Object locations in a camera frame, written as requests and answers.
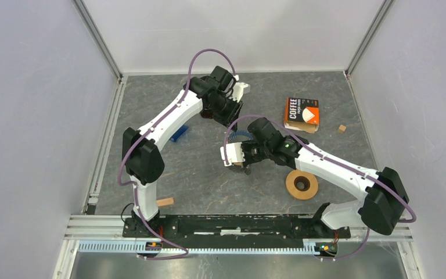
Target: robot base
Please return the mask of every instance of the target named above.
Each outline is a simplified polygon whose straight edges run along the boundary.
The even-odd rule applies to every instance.
[[[335,231],[303,214],[161,215],[152,229],[186,248],[300,248],[303,239],[332,239]],[[351,238],[349,228],[337,231]],[[139,217],[125,220],[124,238],[153,237]]]

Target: blue clip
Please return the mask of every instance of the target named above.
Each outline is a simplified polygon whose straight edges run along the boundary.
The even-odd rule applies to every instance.
[[[173,142],[177,142],[178,138],[183,135],[185,133],[185,131],[187,131],[187,129],[189,129],[189,126],[187,125],[182,125],[182,127],[180,127],[177,132],[175,132],[172,137],[170,138],[171,141]]]

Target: roll of tape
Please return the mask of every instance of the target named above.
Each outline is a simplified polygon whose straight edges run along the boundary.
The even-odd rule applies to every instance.
[[[311,199],[319,190],[319,182],[311,173],[293,170],[286,177],[286,189],[296,199]]]

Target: white wall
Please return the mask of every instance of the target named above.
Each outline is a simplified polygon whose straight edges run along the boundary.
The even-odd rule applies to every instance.
[[[396,1],[352,76],[381,166],[398,170],[427,278],[446,278],[446,1]]]
[[[186,73],[217,48],[238,71],[344,70],[382,0],[85,0],[125,73]],[[201,56],[195,71],[226,62]]]
[[[0,278],[51,278],[116,80],[71,0],[0,1]]]

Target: blue object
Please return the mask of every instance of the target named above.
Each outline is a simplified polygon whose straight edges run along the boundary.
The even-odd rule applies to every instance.
[[[189,126],[187,125],[182,125],[182,127],[180,127],[177,132],[175,132],[172,137],[170,137],[170,140],[173,142],[177,142],[178,138],[183,135],[185,133],[185,131],[187,131],[187,129],[189,129]]]
[[[234,142],[242,142],[252,139],[253,137],[249,132],[245,130],[238,130],[230,134],[230,136],[228,136],[228,143],[232,144]]]

